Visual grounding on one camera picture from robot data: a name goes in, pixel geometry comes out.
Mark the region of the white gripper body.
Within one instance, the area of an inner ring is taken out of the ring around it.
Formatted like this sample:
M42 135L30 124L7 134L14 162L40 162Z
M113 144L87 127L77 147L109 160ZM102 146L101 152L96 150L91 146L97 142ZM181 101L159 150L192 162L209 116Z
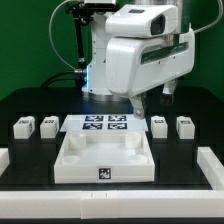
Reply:
M162 37L112 38L106 49L106 83L113 95L130 98L189 73L194 65L192 29L176 46L163 46Z

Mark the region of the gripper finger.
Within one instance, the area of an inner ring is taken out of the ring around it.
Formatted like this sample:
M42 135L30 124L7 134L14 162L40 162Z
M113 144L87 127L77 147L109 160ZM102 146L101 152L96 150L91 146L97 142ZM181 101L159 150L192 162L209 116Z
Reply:
M160 95L160 104L163 106L170 106L174 101L174 93L177 87L175 79L168 81L164 84L162 93Z
M145 118L145 106L141 95L137 95L130 98L130 102L133 106L133 114L136 119Z

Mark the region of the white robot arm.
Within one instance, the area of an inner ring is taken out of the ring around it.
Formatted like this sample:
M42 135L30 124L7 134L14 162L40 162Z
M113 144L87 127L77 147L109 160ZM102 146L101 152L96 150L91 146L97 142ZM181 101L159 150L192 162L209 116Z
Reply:
M84 0L92 23L93 55L86 90L99 98L128 99L145 117L145 93L176 79L194 65L195 34L190 0Z

